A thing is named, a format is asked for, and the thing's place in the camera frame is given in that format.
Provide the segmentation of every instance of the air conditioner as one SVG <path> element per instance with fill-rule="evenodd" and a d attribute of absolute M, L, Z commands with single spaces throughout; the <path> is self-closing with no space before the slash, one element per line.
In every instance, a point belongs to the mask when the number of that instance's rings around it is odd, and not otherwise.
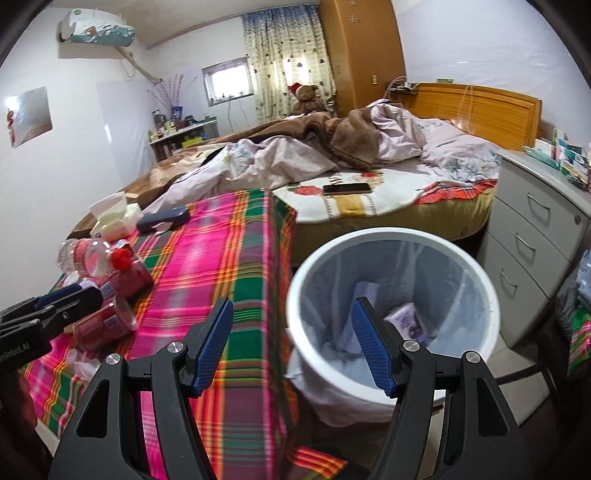
<path fill-rule="evenodd" d="M 129 47 L 135 38 L 135 29 L 126 25 L 120 15 L 75 8 L 61 21 L 60 37 L 65 42 Z"/>

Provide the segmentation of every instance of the drawer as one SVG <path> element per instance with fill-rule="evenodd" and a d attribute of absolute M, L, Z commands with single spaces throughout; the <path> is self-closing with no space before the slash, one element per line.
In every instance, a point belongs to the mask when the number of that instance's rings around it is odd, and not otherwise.
<path fill-rule="evenodd" d="M 519 262 L 489 233 L 479 262 L 491 279 L 501 305 L 501 335 L 514 346 L 533 325 L 548 298 Z"/>
<path fill-rule="evenodd" d="M 493 204 L 488 231 L 527 270 L 546 296 L 551 297 L 569 266 L 564 255 L 499 199 Z"/>
<path fill-rule="evenodd" d="M 567 260 L 573 258 L 587 217 L 560 193 L 503 160 L 496 196 L 542 232 Z"/>

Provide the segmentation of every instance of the white wall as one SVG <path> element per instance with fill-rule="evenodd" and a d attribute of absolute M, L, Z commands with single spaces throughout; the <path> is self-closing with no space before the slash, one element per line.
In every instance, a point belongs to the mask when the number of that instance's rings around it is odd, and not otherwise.
<path fill-rule="evenodd" d="M 193 115 L 196 119 L 216 116 L 220 135 L 258 125 L 253 96 L 210 107 L 201 73 L 205 67 L 246 56 L 241 18 L 199 28 L 149 50 L 148 54 L 157 77 L 166 79 L 184 73 L 185 83 L 198 77 L 181 98 L 183 115 Z M 228 121 L 228 109 L 233 128 Z"/>
<path fill-rule="evenodd" d="M 120 170 L 128 170 L 107 139 L 96 84 L 132 83 L 114 49 L 57 42 L 66 11 L 43 11 L 0 67 L 2 109 L 6 97 L 45 86 L 53 123 L 15 149 L 0 126 L 0 308 L 47 292 L 59 275 L 60 242 L 92 203 L 123 186 Z M 140 44 L 131 50 L 149 63 Z M 140 74 L 133 82 L 144 90 Z"/>
<path fill-rule="evenodd" d="M 392 4 L 411 82 L 452 78 L 541 98 L 543 121 L 587 147 L 591 90 L 558 35 L 527 1 Z"/>

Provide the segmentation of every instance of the drawer handle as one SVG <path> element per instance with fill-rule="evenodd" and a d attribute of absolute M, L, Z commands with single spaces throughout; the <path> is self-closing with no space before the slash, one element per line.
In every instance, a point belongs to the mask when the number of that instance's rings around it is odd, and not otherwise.
<path fill-rule="evenodd" d="M 515 285 L 514 283 L 511 283 L 511 280 L 509 280 L 507 275 L 505 275 L 505 272 L 503 271 L 502 268 L 501 268 L 501 276 L 509 283 L 509 285 L 511 285 L 511 287 L 513 287 L 514 289 L 517 290 L 517 285 Z"/>
<path fill-rule="evenodd" d="M 541 201 L 536 200 L 535 198 L 532 197 L 532 195 L 530 193 L 527 194 L 527 197 L 530 200 L 533 200 L 534 202 L 536 202 L 538 205 L 540 205 L 543 209 L 550 211 L 550 207 L 547 207 L 546 205 L 544 205 Z"/>
<path fill-rule="evenodd" d="M 530 245 L 527 244 L 527 242 L 525 240 L 523 240 L 518 233 L 515 234 L 515 238 L 517 240 L 519 240 L 522 244 L 524 244 L 527 248 L 529 248 L 532 252 L 535 252 L 535 248 L 531 247 Z"/>

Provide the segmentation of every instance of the mirror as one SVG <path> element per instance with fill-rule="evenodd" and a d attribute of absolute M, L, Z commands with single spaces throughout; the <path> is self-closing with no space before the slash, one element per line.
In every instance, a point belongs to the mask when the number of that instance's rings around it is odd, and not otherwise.
<path fill-rule="evenodd" d="M 13 148 L 52 129 L 45 87 L 7 97 L 4 104 L 8 110 L 8 132 Z"/>

